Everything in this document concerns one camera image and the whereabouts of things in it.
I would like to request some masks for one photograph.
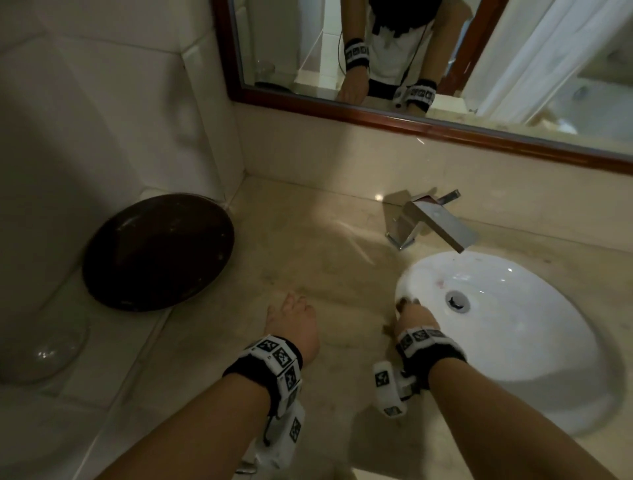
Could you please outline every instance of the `mirror frame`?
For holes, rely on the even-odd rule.
[[[234,28],[233,2],[232,0],[210,0],[210,3],[213,9],[224,80],[232,101],[514,155],[531,156],[578,167],[633,175],[633,160],[627,160],[629,157],[625,154],[432,118],[410,119],[411,117],[407,118],[404,115],[396,116],[363,107],[245,85],[242,82],[241,65],[237,60],[239,45],[237,31]]]

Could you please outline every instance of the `forearm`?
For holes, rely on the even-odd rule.
[[[366,0],[341,0],[341,24],[343,42],[365,39]]]
[[[470,15],[470,8],[461,0],[445,0],[442,3],[418,78],[440,83],[460,39],[461,29]]]
[[[97,480],[229,480],[263,429],[268,391],[238,374],[216,382]]]
[[[552,422],[468,364],[440,360],[429,385],[474,478],[615,478]]]

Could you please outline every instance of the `reflected hand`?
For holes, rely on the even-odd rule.
[[[264,335],[276,335],[294,343],[305,367],[315,359],[320,347],[315,308],[308,305],[304,296],[296,300],[290,292],[279,310],[272,305],[268,307]]]
[[[417,106],[415,103],[410,103],[407,107],[406,107],[406,112],[409,115],[413,115],[415,117],[426,117],[427,113],[422,110],[419,106]]]
[[[394,326],[394,338],[398,338],[398,335],[405,330],[415,327],[440,329],[436,318],[427,307],[420,305],[420,300],[417,298],[413,301],[406,297],[401,298],[396,303],[396,309],[400,313],[400,319]]]
[[[341,90],[336,96],[336,101],[349,103],[351,105],[360,105],[367,93],[369,92],[369,76],[367,68],[364,66],[355,66],[345,75]]]

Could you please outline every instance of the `sink basin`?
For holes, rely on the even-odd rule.
[[[514,262],[439,253],[400,277],[396,299],[404,295],[429,308],[471,365],[569,434],[622,401],[616,356],[561,293]]]

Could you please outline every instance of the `faucet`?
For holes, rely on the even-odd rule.
[[[477,241],[477,234],[443,207],[460,196],[459,190],[453,190],[441,198],[428,194],[412,197],[402,207],[400,216],[387,226],[387,238],[398,250],[405,249],[427,224],[457,253],[463,252]]]

